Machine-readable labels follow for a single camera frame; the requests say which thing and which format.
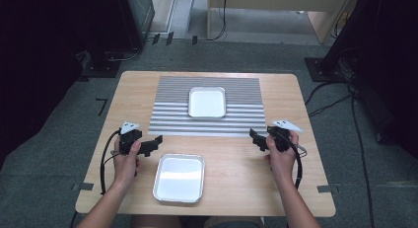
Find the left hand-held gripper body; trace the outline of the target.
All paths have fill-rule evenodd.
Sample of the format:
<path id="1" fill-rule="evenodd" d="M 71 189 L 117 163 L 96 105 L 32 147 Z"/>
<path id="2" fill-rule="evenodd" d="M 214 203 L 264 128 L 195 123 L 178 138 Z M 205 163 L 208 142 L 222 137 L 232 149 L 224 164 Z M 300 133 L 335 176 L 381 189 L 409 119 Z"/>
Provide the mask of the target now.
<path id="1" fill-rule="evenodd" d="M 127 155 L 132 144 L 142 137 L 142 131 L 138 123 L 125 121 L 119 131 L 119 152 Z"/>

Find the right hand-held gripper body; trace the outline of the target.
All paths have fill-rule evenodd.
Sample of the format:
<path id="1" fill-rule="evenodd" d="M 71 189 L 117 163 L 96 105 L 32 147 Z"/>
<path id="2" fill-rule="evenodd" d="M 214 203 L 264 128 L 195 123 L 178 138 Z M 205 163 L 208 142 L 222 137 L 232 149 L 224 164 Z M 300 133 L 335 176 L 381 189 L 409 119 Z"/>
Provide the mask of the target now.
<path id="1" fill-rule="evenodd" d="M 287 119 L 273 120 L 272 123 L 272 126 L 267 127 L 267 132 L 274 138 L 277 150 L 284 152 L 289 148 L 295 149 L 296 145 L 290 139 L 290 132 L 303 130 Z"/>

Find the square aluminium foil tray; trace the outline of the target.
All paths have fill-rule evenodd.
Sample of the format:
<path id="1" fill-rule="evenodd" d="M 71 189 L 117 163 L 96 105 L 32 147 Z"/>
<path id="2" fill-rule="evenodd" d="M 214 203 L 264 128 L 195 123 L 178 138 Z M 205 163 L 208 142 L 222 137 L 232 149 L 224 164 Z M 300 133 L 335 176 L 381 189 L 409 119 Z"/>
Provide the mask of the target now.
<path id="1" fill-rule="evenodd" d="M 204 175 L 201 156 L 166 154 L 158 163 L 153 196 L 161 202 L 197 203 L 203 194 Z"/>
<path id="2" fill-rule="evenodd" d="M 220 118 L 226 114 L 226 92 L 221 87 L 194 87 L 189 91 L 191 117 Z"/>

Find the person's right hand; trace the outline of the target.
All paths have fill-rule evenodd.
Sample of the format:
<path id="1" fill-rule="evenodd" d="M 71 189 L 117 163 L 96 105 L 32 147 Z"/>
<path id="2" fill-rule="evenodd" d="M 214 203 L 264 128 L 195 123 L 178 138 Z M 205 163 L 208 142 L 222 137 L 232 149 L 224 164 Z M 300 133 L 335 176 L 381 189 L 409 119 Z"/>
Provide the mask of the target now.
<path id="1" fill-rule="evenodd" d="M 266 145 L 269 154 L 264 156 L 264 160 L 270 166 L 275 183 L 278 187 L 292 186 L 294 184 L 293 169 L 296 160 L 293 148 L 289 147 L 284 152 L 278 151 L 275 140 L 270 135 L 266 137 Z"/>

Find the person's left hand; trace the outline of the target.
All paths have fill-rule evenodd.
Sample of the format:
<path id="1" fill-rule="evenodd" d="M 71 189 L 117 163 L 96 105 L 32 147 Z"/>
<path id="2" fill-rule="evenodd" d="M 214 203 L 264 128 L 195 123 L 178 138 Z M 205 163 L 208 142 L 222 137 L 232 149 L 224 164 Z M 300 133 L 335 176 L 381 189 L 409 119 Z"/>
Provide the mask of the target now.
<path id="1" fill-rule="evenodd" d="M 113 157 L 114 180 L 112 185 L 118 188 L 128 189 L 137 173 L 139 172 L 139 159 L 137 153 L 141 147 L 141 142 L 136 140 L 131 145 L 127 155 L 115 155 Z"/>

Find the grey white striped mat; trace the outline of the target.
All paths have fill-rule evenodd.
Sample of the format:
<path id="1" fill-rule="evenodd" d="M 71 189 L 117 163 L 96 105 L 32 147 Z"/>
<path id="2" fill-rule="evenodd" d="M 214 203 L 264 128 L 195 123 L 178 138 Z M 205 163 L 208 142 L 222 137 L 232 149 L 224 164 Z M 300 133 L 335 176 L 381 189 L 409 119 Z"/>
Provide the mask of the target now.
<path id="1" fill-rule="evenodd" d="M 189 91 L 194 87 L 221 87 L 226 92 L 223 117 L 191 117 Z M 266 132 L 264 106 L 256 78 L 185 77 L 160 78 L 150 119 L 151 134 L 182 136 L 248 137 L 249 130 Z"/>

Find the black angled floor tape mark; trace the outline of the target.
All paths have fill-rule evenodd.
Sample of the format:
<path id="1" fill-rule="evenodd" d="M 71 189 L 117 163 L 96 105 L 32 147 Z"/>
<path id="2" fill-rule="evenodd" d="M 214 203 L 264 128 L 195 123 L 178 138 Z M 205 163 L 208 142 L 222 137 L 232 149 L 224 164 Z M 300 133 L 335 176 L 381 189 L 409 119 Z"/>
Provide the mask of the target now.
<path id="1" fill-rule="evenodd" d="M 108 99 L 96 98 L 96 101 L 102 103 L 101 108 L 100 108 L 99 113 L 98 113 L 98 116 L 101 116 L 103 114 L 104 110 L 105 110 Z"/>

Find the person's left leg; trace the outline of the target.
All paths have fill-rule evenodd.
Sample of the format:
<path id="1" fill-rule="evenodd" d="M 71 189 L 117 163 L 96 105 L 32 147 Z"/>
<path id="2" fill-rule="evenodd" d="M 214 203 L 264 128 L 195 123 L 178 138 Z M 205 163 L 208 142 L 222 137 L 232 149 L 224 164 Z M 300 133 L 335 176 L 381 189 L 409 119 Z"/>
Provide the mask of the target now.
<path id="1" fill-rule="evenodd" d="M 134 215 L 131 228 L 182 228 L 177 216 Z"/>

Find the person's leg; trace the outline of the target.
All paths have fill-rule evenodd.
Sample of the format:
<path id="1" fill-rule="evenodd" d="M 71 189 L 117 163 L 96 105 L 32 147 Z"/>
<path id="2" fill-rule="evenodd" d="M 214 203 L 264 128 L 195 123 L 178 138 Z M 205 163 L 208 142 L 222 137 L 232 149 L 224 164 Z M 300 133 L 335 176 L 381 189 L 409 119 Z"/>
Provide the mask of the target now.
<path id="1" fill-rule="evenodd" d="M 265 228 L 260 217 L 212 216 L 204 223 L 204 228 Z"/>
<path id="2" fill-rule="evenodd" d="M 131 228 L 182 228 L 177 216 L 134 215 Z"/>

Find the black stand base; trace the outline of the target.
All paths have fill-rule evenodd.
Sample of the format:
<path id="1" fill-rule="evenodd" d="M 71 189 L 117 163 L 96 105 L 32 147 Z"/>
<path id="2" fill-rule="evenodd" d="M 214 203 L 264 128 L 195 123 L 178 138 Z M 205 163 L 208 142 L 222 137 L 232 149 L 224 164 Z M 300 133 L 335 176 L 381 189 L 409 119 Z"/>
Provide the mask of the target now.
<path id="1" fill-rule="evenodd" d="M 305 62 L 314 82 L 343 83 L 346 81 L 338 63 L 324 58 L 306 57 Z"/>
<path id="2" fill-rule="evenodd" d="M 79 54 L 79 60 L 83 67 L 81 76 L 86 78 L 115 78 L 121 64 L 120 61 L 100 61 L 95 63 L 88 51 Z"/>

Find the person's right leg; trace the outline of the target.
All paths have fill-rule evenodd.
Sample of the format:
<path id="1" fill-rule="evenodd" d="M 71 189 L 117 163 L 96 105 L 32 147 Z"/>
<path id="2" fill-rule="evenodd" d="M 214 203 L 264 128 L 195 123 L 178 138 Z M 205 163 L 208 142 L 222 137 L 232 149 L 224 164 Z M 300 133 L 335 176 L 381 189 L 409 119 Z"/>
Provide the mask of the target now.
<path id="1" fill-rule="evenodd" d="M 265 228 L 260 217 L 212 216 L 204 223 L 204 228 Z"/>

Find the dark shorts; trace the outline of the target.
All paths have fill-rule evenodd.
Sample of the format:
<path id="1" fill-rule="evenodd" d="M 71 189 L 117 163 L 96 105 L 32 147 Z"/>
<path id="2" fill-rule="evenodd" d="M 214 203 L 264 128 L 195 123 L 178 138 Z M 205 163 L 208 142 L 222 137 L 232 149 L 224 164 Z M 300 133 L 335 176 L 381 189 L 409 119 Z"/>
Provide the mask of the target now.
<path id="1" fill-rule="evenodd" d="M 205 221 L 212 216 L 181 216 L 180 223 L 183 228 L 204 228 Z"/>

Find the dark curtain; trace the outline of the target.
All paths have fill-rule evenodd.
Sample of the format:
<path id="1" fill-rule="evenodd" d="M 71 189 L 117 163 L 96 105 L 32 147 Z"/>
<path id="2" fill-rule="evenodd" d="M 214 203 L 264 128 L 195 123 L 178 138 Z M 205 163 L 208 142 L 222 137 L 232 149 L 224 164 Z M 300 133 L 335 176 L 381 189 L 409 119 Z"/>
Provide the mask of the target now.
<path id="1" fill-rule="evenodd" d="M 0 0 L 0 169 L 81 76 L 77 54 L 107 60 L 114 0 Z"/>
<path id="2" fill-rule="evenodd" d="M 358 0 L 324 59 L 348 63 L 380 141 L 418 159 L 418 0 Z"/>

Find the black cabinet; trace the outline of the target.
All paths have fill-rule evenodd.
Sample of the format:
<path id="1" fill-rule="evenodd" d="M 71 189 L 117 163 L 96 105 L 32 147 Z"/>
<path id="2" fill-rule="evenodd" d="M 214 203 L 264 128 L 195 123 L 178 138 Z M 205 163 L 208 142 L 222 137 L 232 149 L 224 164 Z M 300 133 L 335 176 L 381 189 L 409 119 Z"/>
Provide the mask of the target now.
<path id="1" fill-rule="evenodd" d="M 142 47 L 149 34 L 155 16 L 153 0 L 127 1 L 135 25 L 135 34 L 138 37 L 139 47 Z"/>

